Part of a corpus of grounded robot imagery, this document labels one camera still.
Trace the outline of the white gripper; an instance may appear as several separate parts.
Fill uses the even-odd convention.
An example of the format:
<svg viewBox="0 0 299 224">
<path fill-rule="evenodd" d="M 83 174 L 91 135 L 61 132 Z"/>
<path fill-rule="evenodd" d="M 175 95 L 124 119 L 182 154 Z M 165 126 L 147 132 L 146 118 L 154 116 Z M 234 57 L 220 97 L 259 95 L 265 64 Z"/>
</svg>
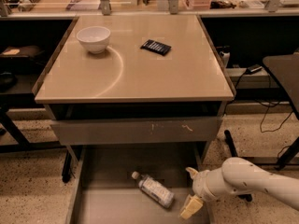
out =
<svg viewBox="0 0 299 224">
<path fill-rule="evenodd" d="M 187 167 L 186 171 L 192 179 L 192 190 L 195 195 L 187 196 L 179 213 L 179 216 L 183 219 L 188 219 L 199 211 L 203 207 L 203 201 L 212 202 L 217 200 L 217 197 L 210 191 L 207 185 L 207 175 L 210 173 L 209 170 L 198 172 L 192 167 Z"/>
</svg>

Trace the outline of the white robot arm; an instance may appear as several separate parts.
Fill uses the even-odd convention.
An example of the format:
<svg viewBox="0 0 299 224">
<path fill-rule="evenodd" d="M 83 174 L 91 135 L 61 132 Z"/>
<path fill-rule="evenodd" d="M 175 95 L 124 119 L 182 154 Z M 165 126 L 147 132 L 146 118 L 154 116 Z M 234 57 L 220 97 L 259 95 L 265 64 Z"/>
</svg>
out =
<svg viewBox="0 0 299 224">
<path fill-rule="evenodd" d="M 179 216 L 188 219 L 198 212 L 203 203 L 218 200 L 225 195 L 251 194 L 260 191 L 295 210 L 299 210 L 299 180 L 269 173 L 250 161 L 232 157 L 221 168 L 197 171 L 187 167 L 192 179 L 194 195 L 188 195 Z"/>
</svg>

